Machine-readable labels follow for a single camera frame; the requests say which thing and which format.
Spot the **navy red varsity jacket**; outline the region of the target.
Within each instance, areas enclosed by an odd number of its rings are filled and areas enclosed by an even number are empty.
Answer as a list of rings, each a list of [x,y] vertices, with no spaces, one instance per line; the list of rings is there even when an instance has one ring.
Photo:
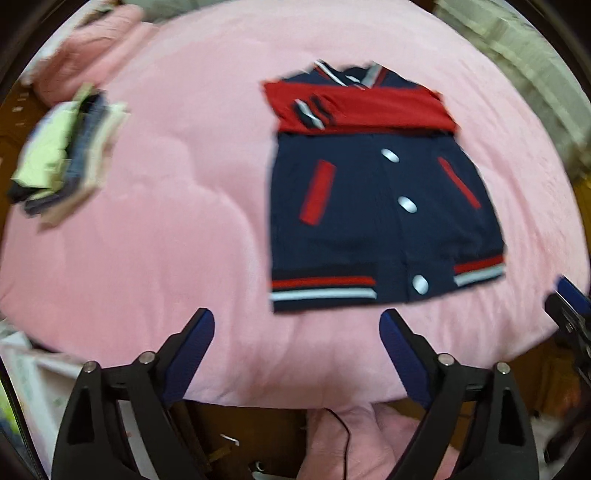
[[[322,61],[263,92],[274,311],[413,303],[503,276],[495,208],[438,93]]]

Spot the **stack of folded clothes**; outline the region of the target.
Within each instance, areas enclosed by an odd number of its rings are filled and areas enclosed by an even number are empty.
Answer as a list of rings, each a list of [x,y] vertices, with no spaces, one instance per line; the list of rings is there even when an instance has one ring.
[[[129,118],[124,102],[85,84],[37,123],[18,157],[7,197],[42,229],[55,228],[104,186],[112,147]]]

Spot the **white patterned storage box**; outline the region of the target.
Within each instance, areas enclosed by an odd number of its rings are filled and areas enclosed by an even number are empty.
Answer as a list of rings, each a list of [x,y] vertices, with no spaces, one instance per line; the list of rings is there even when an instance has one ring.
[[[6,321],[1,323],[1,358],[41,465],[50,474],[60,423],[82,362],[34,347]]]

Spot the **pink trousers of operator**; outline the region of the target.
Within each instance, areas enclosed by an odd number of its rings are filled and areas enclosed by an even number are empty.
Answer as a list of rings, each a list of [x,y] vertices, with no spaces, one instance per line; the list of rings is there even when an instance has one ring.
[[[297,480],[385,479],[418,426],[386,404],[310,410]]]

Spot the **pink fleece bed blanket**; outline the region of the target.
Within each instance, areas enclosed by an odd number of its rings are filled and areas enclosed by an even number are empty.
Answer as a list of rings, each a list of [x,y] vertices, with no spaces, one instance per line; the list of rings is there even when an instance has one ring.
[[[110,366],[207,307],[215,337],[190,399],[298,409],[403,397],[380,307],[270,307],[274,120],[260,85],[317,60],[375,61],[441,93],[496,207],[506,275],[401,306],[410,326],[477,366],[549,337],[543,302],[556,279],[590,282],[562,161],[504,74],[408,1],[235,1],[163,25],[108,85],[130,117],[104,187],[54,229],[11,212],[2,312],[45,346]]]

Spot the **brown wooden headboard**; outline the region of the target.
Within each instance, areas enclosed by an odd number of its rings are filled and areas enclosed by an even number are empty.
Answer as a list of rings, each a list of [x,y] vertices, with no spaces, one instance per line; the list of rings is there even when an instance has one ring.
[[[30,88],[16,82],[1,105],[1,187],[10,181],[20,150],[48,111]]]

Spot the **folded pink quilt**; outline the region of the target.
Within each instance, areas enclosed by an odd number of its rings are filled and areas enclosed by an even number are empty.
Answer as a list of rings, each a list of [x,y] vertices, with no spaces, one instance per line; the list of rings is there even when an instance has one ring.
[[[53,106],[71,100],[84,84],[106,84],[157,31],[143,17],[141,7],[122,4],[74,28],[34,66],[30,83],[37,97]]]

